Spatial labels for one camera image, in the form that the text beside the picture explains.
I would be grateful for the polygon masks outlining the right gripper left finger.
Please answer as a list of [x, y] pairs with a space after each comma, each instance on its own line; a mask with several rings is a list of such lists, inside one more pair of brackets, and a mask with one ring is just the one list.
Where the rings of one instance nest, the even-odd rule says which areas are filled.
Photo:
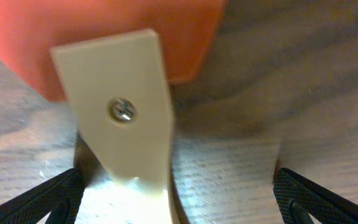
[[0, 205], [0, 223], [73, 224], [85, 191], [79, 169], [68, 169], [48, 181]]

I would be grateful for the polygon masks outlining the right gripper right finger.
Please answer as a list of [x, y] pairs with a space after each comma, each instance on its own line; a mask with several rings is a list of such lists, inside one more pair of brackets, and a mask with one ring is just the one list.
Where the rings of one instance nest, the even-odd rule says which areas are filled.
[[358, 224], [358, 205], [288, 169], [278, 170], [273, 194], [285, 224]]

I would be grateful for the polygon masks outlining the orange scraper wooden handle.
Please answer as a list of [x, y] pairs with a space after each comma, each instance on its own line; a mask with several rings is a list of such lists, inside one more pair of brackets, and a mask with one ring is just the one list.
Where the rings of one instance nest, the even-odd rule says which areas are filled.
[[226, 2], [0, 1], [0, 60], [67, 100], [131, 223], [179, 223], [169, 86], [194, 78]]

